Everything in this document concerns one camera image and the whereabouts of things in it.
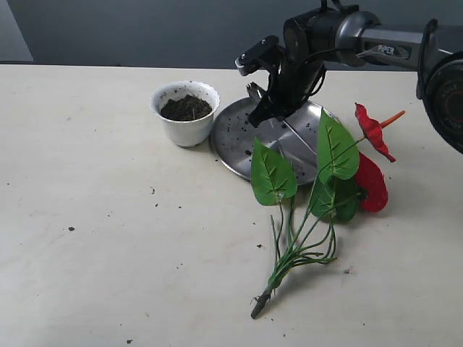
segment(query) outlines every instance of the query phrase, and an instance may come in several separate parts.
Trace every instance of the gray wall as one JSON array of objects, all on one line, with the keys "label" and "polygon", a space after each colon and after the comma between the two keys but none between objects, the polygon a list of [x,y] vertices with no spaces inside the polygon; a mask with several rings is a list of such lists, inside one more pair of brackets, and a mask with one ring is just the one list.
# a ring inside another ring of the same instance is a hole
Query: gray wall
[{"label": "gray wall", "polygon": [[[462,0],[344,0],[384,23],[458,24]],[[234,68],[318,0],[9,0],[39,64]]]},{"label": "gray wall", "polygon": [[31,61],[32,56],[7,0],[0,0],[0,61]]}]

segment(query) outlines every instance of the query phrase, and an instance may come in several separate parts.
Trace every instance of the artificial plant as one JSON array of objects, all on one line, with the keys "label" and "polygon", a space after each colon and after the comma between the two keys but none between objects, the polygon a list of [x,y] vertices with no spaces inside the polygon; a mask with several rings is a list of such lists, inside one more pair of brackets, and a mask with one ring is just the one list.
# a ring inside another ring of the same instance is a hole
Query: artificial plant
[{"label": "artificial plant", "polygon": [[[276,225],[271,216],[275,264],[265,290],[255,298],[256,305],[251,314],[253,319],[259,315],[272,291],[281,285],[292,269],[315,263],[327,265],[336,259],[336,223],[348,223],[359,209],[379,212],[388,202],[381,170],[359,151],[357,145],[368,139],[379,153],[394,162],[395,158],[389,154],[383,141],[382,129],[405,112],[379,123],[368,116],[363,105],[356,103],[355,106],[355,116],[364,134],[359,140],[354,140],[346,127],[322,109],[317,138],[318,172],[298,228],[293,226],[294,199],[298,185],[292,165],[280,153],[255,138],[251,164],[252,189],[261,205],[278,206],[280,221]],[[285,205],[289,206],[286,218]],[[310,215],[315,217],[315,221],[305,228]],[[327,225],[325,236],[321,240],[309,242],[310,234],[320,222]],[[315,248],[325,243],[328,243],[325,252],[314,252]]]}]

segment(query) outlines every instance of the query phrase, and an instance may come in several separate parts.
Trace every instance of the soil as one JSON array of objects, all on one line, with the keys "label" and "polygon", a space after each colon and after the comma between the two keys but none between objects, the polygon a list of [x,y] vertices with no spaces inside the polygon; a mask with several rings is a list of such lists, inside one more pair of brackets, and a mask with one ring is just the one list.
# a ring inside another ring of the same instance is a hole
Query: soil
[{"label": "soil", "polygon": [[169,100],[161,109],[161,116],[171,121],[194,121],[206,117],[211,111],[207,102],[187,95],[178,101]]}]

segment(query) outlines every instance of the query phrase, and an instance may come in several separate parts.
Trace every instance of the green leaf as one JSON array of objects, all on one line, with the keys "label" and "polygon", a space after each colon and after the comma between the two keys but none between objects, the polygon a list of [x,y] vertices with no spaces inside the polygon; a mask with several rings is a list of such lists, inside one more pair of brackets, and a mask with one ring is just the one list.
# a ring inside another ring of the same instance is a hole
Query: green leaf
[{"label": "green leaf", "polygon": [[317,162],[323,184],[331,177],[352,178],[360,164],[359,150],[351,134],[324,110],[318,127]]},{"label": "green leaf", "polygon": [[313,184],[310,194],[309,206],[315,217],[321,217],[334,206],[335,186],[332,181],[327,184],[321,183],[320,177],[317,177]]},{"label": "green leaf", "polygon": [[254,139],[251,163],[251,185],[256,200],[272,206],[297,192],[296,174],[283,156]]},{"label": "green leaf", "polygon": [[[336,183],[336,196],[334,199],[334,204],[340,204],[343,201],[349,200],[349,198],[354,197],[360,192],[360,188],[355,183],[355,179],[351,178],[346,181],[338,180]],[[360,198],[354,197],[350,199],[347,203],[336,208],[336,219],[339,222],[346,223],[349,222],[355,213],[358,211],[360,205]]]}]

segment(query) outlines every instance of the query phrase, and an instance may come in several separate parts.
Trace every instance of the robotic arm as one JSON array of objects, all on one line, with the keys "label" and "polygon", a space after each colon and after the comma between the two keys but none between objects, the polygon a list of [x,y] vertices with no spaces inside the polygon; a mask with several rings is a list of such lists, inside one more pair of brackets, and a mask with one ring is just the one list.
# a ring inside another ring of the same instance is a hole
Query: robotic arm
[{"label": "robotic arm", "polygon": [[321,88],[327,61],[361,67],[367,63],[417,72],[416,96],[434,129],[463,154],[463,26],[423,29],[383,25],[359,6],[327,0],[284,23],[285,47],[276,36],[262,39],[235,64],[242,76],[264,68],[268,89],[249,115],[258,127],[266,119],[291,116]]}]

